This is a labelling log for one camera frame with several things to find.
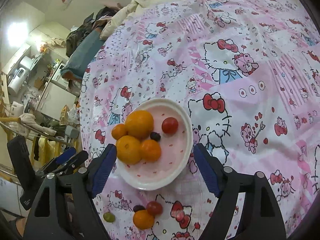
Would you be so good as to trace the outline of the green grape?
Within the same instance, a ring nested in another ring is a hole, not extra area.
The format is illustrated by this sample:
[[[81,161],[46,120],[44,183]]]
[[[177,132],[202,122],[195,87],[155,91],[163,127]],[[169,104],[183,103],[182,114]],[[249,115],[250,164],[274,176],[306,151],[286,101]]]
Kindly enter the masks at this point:
[[[108,223],[113,223],[116,220],[116,217],[113,213],[111,212],[106,212],[103,214],[103,219],[108,222]]]

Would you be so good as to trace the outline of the large orange mandarin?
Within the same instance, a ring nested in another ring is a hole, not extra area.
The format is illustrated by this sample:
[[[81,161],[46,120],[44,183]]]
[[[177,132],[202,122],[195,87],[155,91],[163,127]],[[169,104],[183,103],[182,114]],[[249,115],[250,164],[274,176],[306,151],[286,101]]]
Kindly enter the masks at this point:
[[[127,165],[135,165],[141,161],[139,153],[140,141],[133,136],[125,135],[116,141],[117,158]]]

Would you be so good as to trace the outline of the dark purple grape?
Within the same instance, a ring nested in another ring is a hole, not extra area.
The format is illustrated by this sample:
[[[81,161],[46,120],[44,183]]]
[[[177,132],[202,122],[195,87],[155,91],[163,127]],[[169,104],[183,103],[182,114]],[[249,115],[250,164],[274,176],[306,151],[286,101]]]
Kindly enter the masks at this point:
[[[134,212],[138,212],[138,211],[141,211],[141,210],[145,210],[145,207],[142,206],[142,205],[135,205],[135,206],[133,207],[133,211],[134,211]]]

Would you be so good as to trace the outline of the small orange tangerine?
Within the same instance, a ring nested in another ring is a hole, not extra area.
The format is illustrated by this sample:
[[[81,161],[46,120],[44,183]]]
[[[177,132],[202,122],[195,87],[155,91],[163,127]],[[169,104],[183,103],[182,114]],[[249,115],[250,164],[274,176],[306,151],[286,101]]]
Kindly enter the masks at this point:
[[[127,135],[127,130],[124,124],[117,124],[111,131],[111,135],[115,140]]]

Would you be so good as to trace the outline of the medium orange mandarin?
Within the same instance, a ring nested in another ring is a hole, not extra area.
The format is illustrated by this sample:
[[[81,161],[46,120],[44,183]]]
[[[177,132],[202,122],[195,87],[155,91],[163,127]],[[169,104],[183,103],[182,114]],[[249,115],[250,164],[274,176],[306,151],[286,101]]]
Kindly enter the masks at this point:
[[[133,223],[140,230],[146,230],[153,227],[155,218],[147,210],[139,210],[133,215]]]

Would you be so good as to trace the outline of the red cherry tomato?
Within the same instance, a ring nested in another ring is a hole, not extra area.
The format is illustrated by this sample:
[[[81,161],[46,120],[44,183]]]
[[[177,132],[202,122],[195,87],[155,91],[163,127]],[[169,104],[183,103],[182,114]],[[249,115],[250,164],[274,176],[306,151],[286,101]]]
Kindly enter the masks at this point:
[[[161,215],[163,212],[162,205],[157,201],[151,201],[146,205],[146,210],[148,214],[152,216]]]
[[[165,134],[175,134],[178,130],[178,120],[174,117],[168,117],[162,122],[162,131]]]

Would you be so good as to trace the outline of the small orange mandarin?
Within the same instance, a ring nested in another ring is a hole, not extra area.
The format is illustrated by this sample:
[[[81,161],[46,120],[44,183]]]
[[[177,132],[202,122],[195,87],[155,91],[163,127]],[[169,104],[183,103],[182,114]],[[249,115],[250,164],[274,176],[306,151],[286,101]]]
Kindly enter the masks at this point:
[[[141,158],[146,162],[156,162],[161,157],[161,147],[152,139],[143,141],[139,147]]]

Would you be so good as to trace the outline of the large orange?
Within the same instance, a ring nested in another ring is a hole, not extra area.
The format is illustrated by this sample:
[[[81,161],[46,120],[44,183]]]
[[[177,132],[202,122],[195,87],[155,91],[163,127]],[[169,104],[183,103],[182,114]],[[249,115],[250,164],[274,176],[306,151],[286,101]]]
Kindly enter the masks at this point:
[[[138,110],[127,116],[124,125],[128,135],[144,140],[154,129],[154,119],[148,111]]]

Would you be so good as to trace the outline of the yellow wooden rack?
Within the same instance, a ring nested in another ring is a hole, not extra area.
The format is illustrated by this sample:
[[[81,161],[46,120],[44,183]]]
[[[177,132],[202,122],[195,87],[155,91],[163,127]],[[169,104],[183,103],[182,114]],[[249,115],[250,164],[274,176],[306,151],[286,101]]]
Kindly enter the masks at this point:
[[[8,140],[18,135],[25,139],[31,166],[35,171],[68,148],[81,148],[79,139],[52,137],[22,123],[20,118],[1,117],[1,127],[6,132]]]

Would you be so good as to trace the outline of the red cherry tomato on plate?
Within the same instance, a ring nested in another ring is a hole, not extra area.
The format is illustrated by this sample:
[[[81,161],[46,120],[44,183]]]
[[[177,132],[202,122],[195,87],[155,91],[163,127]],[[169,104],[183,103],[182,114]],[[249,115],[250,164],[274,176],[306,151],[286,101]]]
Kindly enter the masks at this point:
[[[162,131],[165,134],[175,134],[178,130],[178,120],[174,117],[168,117],[162,122]]]

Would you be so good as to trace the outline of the white cabinet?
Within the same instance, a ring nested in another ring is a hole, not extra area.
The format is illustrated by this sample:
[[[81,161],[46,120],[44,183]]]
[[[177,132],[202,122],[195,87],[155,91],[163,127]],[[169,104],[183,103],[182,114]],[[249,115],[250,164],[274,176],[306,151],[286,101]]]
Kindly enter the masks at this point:
[[[55,120],[60,120],[61,111],[65,106],[72,108],[76,101],[76,95],[67,90],[68,82],[61,76],[60,70],[64,66],[63,62],[59,64],[52,77],[46,83],[36,105],[38,112]]]

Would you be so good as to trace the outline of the white pink oval plate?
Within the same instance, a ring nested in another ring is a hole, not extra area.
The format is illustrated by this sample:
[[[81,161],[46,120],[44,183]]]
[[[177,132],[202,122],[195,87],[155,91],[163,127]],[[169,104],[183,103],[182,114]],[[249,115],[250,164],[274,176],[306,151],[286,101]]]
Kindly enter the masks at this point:
[[[154,119],[153,132],[161,135],[158,142],[161,157],[156,162],[141,159],[135,165],[127,165],[117,159],[117,172],[135,189],[152,191],[170,184],[185,168],[193,146],[191,120],[183,107],[169,99],[151,99],[133,111],[144,110]],[[169,135],[162,131],[162,122],[168,117],[178,120],[178,130]]]

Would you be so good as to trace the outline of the white kettle appliance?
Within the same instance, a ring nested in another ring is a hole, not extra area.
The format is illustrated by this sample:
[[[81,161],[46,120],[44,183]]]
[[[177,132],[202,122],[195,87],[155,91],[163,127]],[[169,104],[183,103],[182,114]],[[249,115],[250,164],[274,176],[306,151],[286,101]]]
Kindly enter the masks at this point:
[[[21,67],[17,72],[16,75],[12,78],[8,85],[8,93],[12,96],[16,96],[22,87],[24,81],[27,79],[28,71]]]

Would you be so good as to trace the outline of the blue teal pillow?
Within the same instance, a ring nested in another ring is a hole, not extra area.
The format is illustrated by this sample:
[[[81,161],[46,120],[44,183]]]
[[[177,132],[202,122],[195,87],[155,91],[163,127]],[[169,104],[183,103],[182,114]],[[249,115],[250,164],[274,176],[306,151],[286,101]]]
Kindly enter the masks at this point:
[[[100,39],[101,31],[101,27],[95,28],[76,48],[66,65],[60,70],[63,79],[79,82],[83,79],[87,66],[104,44]]]

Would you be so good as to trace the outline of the pink Hello Kitty bedsheet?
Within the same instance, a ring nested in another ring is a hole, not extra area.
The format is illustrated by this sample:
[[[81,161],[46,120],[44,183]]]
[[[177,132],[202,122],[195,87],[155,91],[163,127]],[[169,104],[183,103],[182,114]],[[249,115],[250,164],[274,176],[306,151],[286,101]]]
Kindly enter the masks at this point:
[[[264,172],[287,237],[319,193],[319,32],[299,0],[179,0],[127,17],[84,73],[89,158],[145,101],[178,103],[193,144]]]

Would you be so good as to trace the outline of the pile of dark clothes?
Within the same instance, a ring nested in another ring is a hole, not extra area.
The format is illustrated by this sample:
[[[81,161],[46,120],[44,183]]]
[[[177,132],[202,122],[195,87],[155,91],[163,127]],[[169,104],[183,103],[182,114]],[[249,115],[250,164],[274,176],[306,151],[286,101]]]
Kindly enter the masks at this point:
[[[111,21],[111,18],[122,9],[120,3],[106,2],[103,9],[100,9],[96,16],[94,13],[90,14],[84,19],[82,25],[76,30],[71,31],[67,38],[66,43],[66,56],[70,57],[80,43],[96,28],[104,28],[104,26]]]

